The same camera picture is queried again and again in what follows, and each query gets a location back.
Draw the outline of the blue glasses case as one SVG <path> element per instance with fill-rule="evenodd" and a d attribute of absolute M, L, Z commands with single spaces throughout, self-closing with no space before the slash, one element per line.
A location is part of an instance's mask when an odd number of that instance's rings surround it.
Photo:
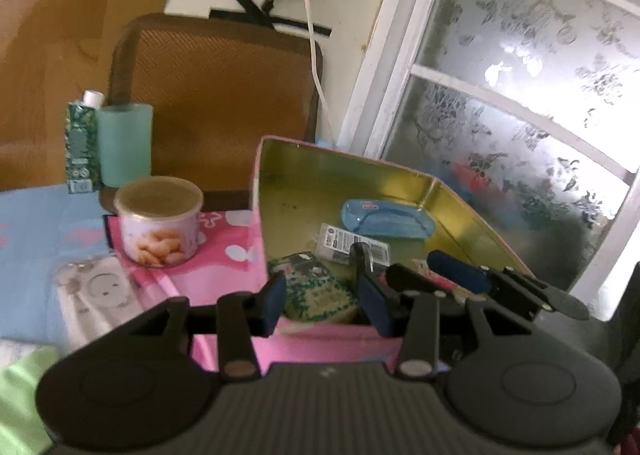
<path fill-rule="evenodd" d="M 436 231 L 435 221 L 422 208 L 381 200 L 348 200 L 341 220 L 349 232 L 370 237 L 427 239 Z"/>

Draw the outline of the green soft cloth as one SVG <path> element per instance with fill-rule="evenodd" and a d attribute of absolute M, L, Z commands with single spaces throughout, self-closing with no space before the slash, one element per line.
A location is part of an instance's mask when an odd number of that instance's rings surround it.
<path fill-rule="evenodd" d="M 2 454 L 43 454 L 50 449 L 35 394 L 44 373 L 59 358 L 54 347 L 38 347 L 1 366 Z"/>

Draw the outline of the barcode labelled packet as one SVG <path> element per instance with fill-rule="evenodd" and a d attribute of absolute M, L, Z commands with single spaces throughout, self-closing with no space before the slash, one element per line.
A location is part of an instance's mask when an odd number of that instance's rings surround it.
<path fill-rule="evenodd" d="M 367 244 L 370 256 L 375 265 L 381 267 L 390 266 L 390 246 L 382 241 L 375 241 L 339 227 L 333 227 L 323 223 L 320 227 L 316 246 L 316 255 L 322 259 L 348 264 L 352 244 Z"/>

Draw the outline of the green patterned pouch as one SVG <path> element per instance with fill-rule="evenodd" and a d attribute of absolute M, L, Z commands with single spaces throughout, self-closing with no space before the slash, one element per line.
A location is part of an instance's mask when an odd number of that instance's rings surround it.
<path fill-rule="evenodd" d="M 285 276 L 284 314 L 291 321 L 349 323 L 358 311 L 352 291 L 311 251 L 269 260 L 268 271 Z"/>

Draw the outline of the pink macaron biscuit tin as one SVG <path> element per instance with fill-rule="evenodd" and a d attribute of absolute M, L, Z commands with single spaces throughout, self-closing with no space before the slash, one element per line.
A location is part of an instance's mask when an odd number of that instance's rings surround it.
<path fill-rule="evenodd" d="M 250 200 L 242 212 L 218 206 L 202 217 L 206 241 L 189 277 L 194 305 L 226 293 L 254 291 L 268 279 L 267 262 L 309 250 L 322 224 L 338 227 L 351 198 L 390 200 L 425 209 L 436 222 L 426 241 L 395 239 L 390 259 L 411 267 L 433 249 L 460 260 L 522 272 L 527 265 L 499 234 L 446 183 L 398 165 L 265 138 L 257 150 Z"/>

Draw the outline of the pink snack can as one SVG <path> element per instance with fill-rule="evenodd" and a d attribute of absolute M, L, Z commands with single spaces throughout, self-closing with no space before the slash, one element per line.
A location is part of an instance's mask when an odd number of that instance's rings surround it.
<path fill-rule="evenodd" d="M 114 206 L 122 249 L 145 267 L 175 267 L 198 251 L 198 216 L 204 194 L 175 177 L 134 180 L 117 190 Z"/>

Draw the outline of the packaged white socket adapter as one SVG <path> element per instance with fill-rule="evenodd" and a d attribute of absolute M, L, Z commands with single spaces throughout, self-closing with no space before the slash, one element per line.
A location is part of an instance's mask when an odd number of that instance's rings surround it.
<path fill-rule="evenodd" d="M 66 263 L 56 272 L 54 284 L 70 351 L 143 312 L 134 285 L 114 255 Z"/>

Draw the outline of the teal plastic cup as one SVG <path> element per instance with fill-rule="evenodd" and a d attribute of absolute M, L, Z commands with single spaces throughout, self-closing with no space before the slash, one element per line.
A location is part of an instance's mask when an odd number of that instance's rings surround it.
<path fill-rule="evenodd" d="M 110 105 L 98 111 L 98 148 L 104 186 L 120 188 L 149 177 L 152 166 L 153 108 L 149 104 Z"/>

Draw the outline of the brown chair back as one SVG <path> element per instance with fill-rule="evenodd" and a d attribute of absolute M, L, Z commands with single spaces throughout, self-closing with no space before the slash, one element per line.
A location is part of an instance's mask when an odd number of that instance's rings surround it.
<path fill-rule="evenodd" d="M 314 141 L 321 61 L 273 28 L 147 14 L 114 48 L 107 100 L 152 106 L 153 175 L 196 184 L 208 212 L 245 209 L 262 137 Z"/>

